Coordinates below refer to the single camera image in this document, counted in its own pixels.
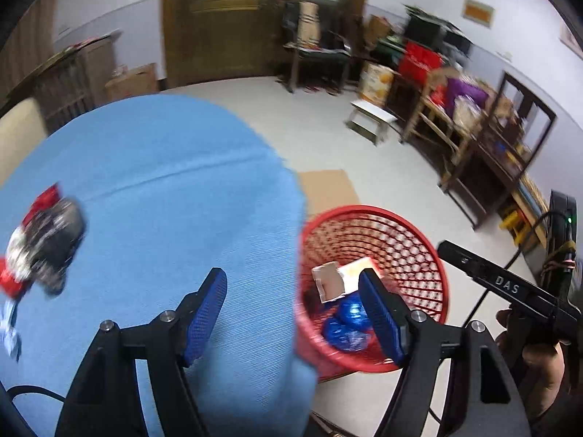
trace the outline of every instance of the framed picture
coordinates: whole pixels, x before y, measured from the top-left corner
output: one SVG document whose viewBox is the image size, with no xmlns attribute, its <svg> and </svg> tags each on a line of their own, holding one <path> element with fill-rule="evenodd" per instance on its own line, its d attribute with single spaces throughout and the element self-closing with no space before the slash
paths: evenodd
<svg viewBox="0 0 583 437">
<path fill-rule="evenodd" d="M 583 51 L 577 44 L 575 37 L 573 37 L 573 33 L 569 30 L 565 23 L 563 23 L 563 26 L 561 27 L 561 42 L 569 49 L 571 49 L 575 54 L 577 54 L 581 59 L 583 59 Z"/>
<path fill-rule="evenodd" d="M 464 0 L 462 16 L 467 20 L 490 28 L 492 20 L 494 20 L 494 8 L 476 0 Z"/>
</svg>

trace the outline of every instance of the black cable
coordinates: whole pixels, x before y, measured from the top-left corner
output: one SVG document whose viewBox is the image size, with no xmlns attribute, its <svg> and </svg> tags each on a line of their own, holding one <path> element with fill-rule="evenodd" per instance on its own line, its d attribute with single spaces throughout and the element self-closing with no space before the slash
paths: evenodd
<svg viewBox="0 0 583 437">
<path fill-rule="evenodd" d="M 40 387 L 40 386 L 29 386 L 29 385 L 13 386 L 8 391 L 6 391 L 6 393 L 7 393 L 8 397 L 10 398 L 10 401 L 14 401 L 14 398 L 20 394 L 34 393 L 34 394 L 44 394 L 48 397 L 52 397 L 53 399 L 56 399 L 57 401 L 60 401 L 61 403 L 65 402 L 65 398 L 62 397 L 60 394 L 56 394 L 56 393 L 49 391 L 48 389 L 45 389 L 45 388 Z"/>
<path fill-rule="evenodd" d="M 567 218 L 567 216 L 558 210 L 549 210 L 549 211 L 543 213 L 540 217 L 538 217 L 538 219 L 536 219 L 536 222 L 534 222 L 534 224 L 532 225 L 531 230 L 528 232 L 524 241 L 520 244 L 520 246 L 516 250 L 516 253 L 514 253 L 514 256 L 512 256 L 510 261 L 508 261 L 508 263 L 506 263 L 506 266 L 504 266 L 504 269 L 508 269 L 514 264 L 514 262 L 518 259 L 518 256 L 520 256 L 520 254 L 526 248 L 526 245 L 528 244 L 528 240 L 530 240 L 531 236 L 535 233 L 535 229 L 542 223 L 543 220 L 545 220 L 547 217 L 550 217 L 551 215 L 559 216 L 563 220 L 565 220 L 565 225 L 567 226 L 567 230 L 568 230 L 567 240 L 570 240 L 573 238 L 572 226 L 571 226 L 571 223 L 569 222 L 569 219 Z M 473 319 L 474 315 L 477 312 L 477 309 L 480 308 L 480 306 L 484 302 L 484 299 L 486 299 L 486 296 L 488 296 L 488 292 L 489 292 L 488 290 L 485 290 L 482 293 L 482 295 L 480 296 L 480 298 L 476 302 L 476 305 L 474 305 L 472 311 L 469 313 L 466 320 L 464 321 L 462 328 L 465 328 L 467 326 L 467 324 L 469 324 L 470 321 Z M 442 359 L 441 362 L 439 362 L 439 366 L 441 366 L 443 362 L 444 362 L 444 360 Z M 441 419 L 439 419 L 437 417 L 437 415 L 435 414 L 435 412 L 433 412 L 433 409 L 431 409 L 431 407 L 429 408 L 429 414 L 431 415 L 432 418 L 434 418 L 437 421 L 438 424 L 441 424 Z"/>
</svg>

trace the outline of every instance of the human hand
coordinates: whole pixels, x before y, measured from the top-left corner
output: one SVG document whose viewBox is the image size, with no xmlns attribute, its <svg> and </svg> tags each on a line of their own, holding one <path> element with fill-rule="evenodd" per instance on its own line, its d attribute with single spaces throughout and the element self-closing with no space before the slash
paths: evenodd
<svg viewBox="0 0 583 437">
<path fill-rule="evenodd" d="M 496 314 L 496 320 L 505 328 L 511 312 L 507 309 Z M 496 338 L 502 354 L 507 343 L 507 331 L 504 331 Z M 565 361 L 560 344 L 554 347 L 547 344 L 527 345 L 523 349 L 523 360 L 529 368 L 537 370 L 539 375 L 539 380 L 524 403 L 527 417 L 532 420 L 541 416 L 555 402 L 565 372 Z"/>
</svg>

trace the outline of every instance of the door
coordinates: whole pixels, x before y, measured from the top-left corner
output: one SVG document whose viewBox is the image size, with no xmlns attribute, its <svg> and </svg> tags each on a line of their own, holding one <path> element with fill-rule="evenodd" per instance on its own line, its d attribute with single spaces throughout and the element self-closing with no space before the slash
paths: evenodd
<svg viewBox="0 0 583 437">
<path fill-rule="evenodd" d="M 170 87 L 267 75 L 279 41 L 281 0 L 163 0 Z"/>
</svg>

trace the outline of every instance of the blue plastic wrapper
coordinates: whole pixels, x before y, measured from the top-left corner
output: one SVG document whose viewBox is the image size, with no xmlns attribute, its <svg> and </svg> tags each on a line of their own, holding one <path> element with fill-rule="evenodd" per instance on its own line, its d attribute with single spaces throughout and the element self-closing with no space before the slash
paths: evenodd
<svg viewBox="0 0 583 437">
<path fill-rule="evenodd" d="M 360 332 L 330 317 L 322 328 L 322 335 L 335 349 L 341 351 L 360 351 L 368 347 L 370 335 Z"/>
<path fill-rule="evenodd" d="M 340 301 L 336 316 L 341 322 L 361 332 L 372 328 L 358 293 L 350 294 Z"/>
</svg>

